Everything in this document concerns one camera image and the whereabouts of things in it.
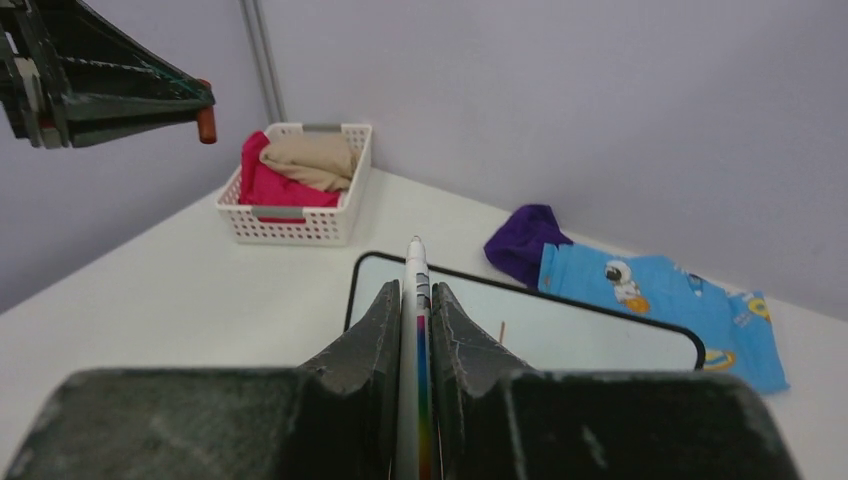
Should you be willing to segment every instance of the blue t-shirt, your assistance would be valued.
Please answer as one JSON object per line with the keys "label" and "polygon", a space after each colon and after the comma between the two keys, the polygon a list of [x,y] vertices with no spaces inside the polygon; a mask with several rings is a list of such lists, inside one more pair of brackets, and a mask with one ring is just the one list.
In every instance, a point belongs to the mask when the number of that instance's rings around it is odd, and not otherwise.
{"label": "blue t-shirt", "polygon": [[620,257],[585,245],[545,245],[541,292],[678,325],[706,347],[704,370],[762,393],[789,388],[761,292],[731,294],[660,255]]}

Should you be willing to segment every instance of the pink cloth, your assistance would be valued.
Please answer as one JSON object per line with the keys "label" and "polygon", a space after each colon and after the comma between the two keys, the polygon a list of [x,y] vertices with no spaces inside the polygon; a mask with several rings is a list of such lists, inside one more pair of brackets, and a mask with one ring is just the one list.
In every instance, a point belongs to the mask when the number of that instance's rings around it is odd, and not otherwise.
{"label": "pink cloth", "polygon": [[254,132],[241,150],[242,205],[279,207],[336,207],[340,193],[322,192],[280,175],[259,161],[259,152],[271,141],[262,132]]}

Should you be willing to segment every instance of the cartoon astronaut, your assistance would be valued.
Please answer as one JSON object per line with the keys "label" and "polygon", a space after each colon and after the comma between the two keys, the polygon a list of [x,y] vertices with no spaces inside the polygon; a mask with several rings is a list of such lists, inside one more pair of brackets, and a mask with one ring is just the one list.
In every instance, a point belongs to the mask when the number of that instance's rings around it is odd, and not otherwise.
{"label": "cartoon astronaut", "polygon": [[612,283],[615,299],[634,313],[648,313],[651,305],[642,296],[639,285],[633,281],[633,272],[621,260],[610,260],[604,269],[604,275]]}

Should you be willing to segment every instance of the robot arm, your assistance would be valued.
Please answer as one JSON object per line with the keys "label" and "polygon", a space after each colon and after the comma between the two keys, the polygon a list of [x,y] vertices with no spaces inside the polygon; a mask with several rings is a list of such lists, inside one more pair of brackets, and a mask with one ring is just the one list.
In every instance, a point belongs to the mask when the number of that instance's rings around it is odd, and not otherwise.
{"label": "robot arm", "polygon": [[165,62],[81,0],[0,0],[0,102],[33,147],[87,147],[197,122],[215,143],[208,82]]}

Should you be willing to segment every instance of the basket handle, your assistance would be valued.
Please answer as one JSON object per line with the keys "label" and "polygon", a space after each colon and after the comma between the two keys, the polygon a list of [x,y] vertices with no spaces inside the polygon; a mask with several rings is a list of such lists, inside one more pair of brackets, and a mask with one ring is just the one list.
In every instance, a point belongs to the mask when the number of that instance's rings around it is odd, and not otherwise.
{"label": "basket handle", "polygon": [[304,220],[303,207],[262,207],[255,206],[250,213],[260,222],[263,218],[277,220]]}
{"label": "basket handle", "polygon": [[342,124],[341,123],[304,123],[303,124],[304,132],[341,132]]}

